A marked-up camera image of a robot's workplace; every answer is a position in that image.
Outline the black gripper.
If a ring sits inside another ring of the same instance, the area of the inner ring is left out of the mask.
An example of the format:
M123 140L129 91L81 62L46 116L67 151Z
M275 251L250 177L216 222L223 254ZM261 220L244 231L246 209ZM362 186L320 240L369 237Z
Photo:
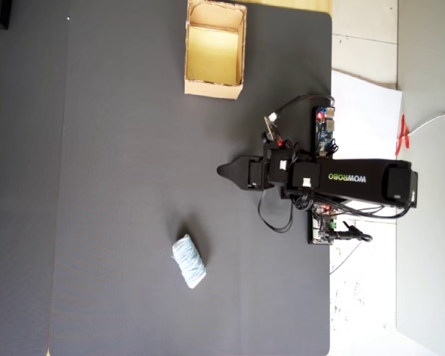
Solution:
M289 175L291 151L284 144L265 144L262 156L239 156L217 167L217 174L241 190L263 191L284 185Z

